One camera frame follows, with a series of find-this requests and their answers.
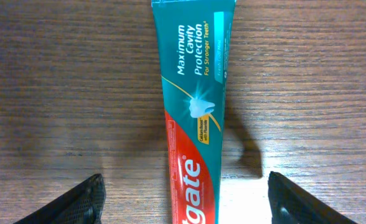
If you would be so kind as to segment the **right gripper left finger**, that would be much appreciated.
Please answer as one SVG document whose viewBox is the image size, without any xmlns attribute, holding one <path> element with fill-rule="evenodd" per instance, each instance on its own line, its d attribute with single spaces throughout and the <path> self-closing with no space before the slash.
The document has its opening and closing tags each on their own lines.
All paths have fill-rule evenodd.
<svg viewBox="0 0 366 224">
<path fill-rule="evenodd" d="M 106 189 L 94 174 L 15 224 L 101 224 Z"/>
</svg>

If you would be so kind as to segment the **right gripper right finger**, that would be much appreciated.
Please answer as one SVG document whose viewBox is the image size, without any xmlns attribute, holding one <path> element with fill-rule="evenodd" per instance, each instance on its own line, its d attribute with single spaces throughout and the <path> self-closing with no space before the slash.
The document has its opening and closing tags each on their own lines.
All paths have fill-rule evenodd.
<svg viewBox="0 0 366 224">
<path fill-rule="evenodd" d="M 279 172 L 270 172 L 272 224 L 356 224 Z"/>
</svg>

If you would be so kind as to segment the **red green toothpaste tube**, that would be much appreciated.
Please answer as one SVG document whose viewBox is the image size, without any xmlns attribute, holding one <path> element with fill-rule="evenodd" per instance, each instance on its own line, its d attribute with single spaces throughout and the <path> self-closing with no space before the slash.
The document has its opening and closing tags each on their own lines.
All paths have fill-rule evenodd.
<svg viewBox="0 0 366 224">
<path fill-rule="evenodd" d="M 172 221 L 219 222 L 235 0 L 152 0 L 164 99 Z"/>
</svg>

